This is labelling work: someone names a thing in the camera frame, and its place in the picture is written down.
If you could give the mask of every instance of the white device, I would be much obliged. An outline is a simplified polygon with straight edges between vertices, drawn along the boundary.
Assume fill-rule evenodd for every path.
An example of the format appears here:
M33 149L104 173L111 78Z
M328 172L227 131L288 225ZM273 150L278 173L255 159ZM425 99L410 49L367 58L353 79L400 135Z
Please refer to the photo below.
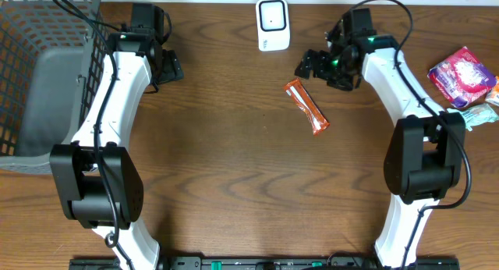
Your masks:
M279 51L289 47L288 3L285 0L257 2L258 48L262 52Z

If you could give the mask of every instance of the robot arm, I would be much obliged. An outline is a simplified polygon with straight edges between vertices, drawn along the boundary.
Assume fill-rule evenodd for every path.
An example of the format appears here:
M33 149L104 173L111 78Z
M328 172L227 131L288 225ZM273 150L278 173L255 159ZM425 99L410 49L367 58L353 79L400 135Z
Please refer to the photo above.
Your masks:
M342 91L354 89L353 77L363 78L377 92L395 126L384 162L384 177L391 191L390 207L384 228L376 240L378 261L385 267L402 265L406 246L425 206L439 203L447 190L459 179L461 159L435 118L422 107L395 68L398 43L392 36L377 35L372 28L369 9L348 11L329 34L329 52L309 50L295 74L327 81ZM398 53L399 67L416 93L464 140L464 121L460 116L444 113L424 91ZM437 144L435 151L424 151L423 142ZM416 261L416 247L429 218L421 219L405 266Z
M120 236L113 247L121 269L156 270L160 246L148 233L140 217L143 184L128 154L129 137L136 110L146 87L152 83L183 78L173 51L162 49L162 9L151 4L133 4L132 26L113 33L111 47L118 73L101 120L99 151L119 214ZM94 124L111 83L113 68L109 55L92 107L70 145L52 149L50 165L66 218L78 220L87 229L107 239L114 231L111 205L102 180L86 176L93 171Z

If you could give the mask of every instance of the wood grain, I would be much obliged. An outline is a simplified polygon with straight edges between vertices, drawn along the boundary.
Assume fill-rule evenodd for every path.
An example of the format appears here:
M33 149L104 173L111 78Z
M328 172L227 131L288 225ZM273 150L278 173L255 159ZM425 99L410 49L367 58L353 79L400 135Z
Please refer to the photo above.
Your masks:
M367 83L351 93L306 80L331 126L312 135L282 90L308 48L348 8L290 5L292 42L257 48L254 5L163 4L172 17L184 80L142 97L130 154L146 194L142 215L169 253L207 256L319 256L368 252L380 234L389 192L382 163L391 121ZM131 5L102 4L108 22ZM428 69L463 45L499 73L499 8L412 6L415 30L404 47L426 91L449 104ZM408 22L395 6L372 8L379 33L400 38ZM437 211L418 254L456 255L462 269L499 267L499 123L467 133L473 169L468 201ZM464 181L444 202L458 199ZM0 175L0 268L64 269L77 256L111 255L103 242L65 219L51 176Z

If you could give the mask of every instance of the mesh basket side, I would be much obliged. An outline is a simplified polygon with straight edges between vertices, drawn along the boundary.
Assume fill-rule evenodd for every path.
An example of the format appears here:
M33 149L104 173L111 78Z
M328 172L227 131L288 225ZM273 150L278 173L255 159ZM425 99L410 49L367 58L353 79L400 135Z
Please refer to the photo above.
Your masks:
M102 21L98 11L100 0L69 1L89 18ZM98 29L107 37L105 27L98 26ZM103 43L89 31L84 21L64 12L52 0L0 0L0 156L16 158L7 156L15 156L34 67L37 57L46 49L93 43L91 59L84 59L89 62L84 66L89 68L81 74L85 84L81 101L77 102L81 104L80 116L74 115L79 124L84 121L97 93L104 61ZM19 160L19 164L8 161L10 165L2 165L2 169L50 172L48 156L33 160L36 161Z
M103 21L101 15L97 15L99 21ZM104 38L108 38L108 30L102 25L97 25L99 32L104 35ZM81 112L80 112L80 126L90 111L92 102L94 101L95 94L101 83L102 73L104 72L104 57L105 48L104 43L95 34L92 35L94 41L94 49L90 56L90 66L88 68L88 74L85 78L85 84L83 88L83 96L81 100Z

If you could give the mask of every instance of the black joint housing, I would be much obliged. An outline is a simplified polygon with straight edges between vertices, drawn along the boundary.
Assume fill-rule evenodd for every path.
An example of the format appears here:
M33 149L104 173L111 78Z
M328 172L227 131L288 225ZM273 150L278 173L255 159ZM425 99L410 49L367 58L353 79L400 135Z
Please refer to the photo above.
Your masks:
M113 144L99 150L118 209L120 229L128 229L142 211L142 180L124 147ZM78 220L84 228L112 226L111 205L102 178L83 174L94 166L94 148L58 144L52 148L49 161L66 218Z
M371 12L368 8L349 10L343 15L343 30L346 37L376 35Z
M156 84L181 80L180 61L173 50L162 48L170 32L165 32L165 11L150 3L133 3L132 21L128 28L109 35L107 43L114 52L135 52L147 57Z
M465 121L459 113L440 117L463 144ZM436 144L435 150L423 150L423 138ZM410 116L397 121L384 160L384 178L390 191L406 204L415 200L445 197L458 184L461 153L446 130L434 117Z

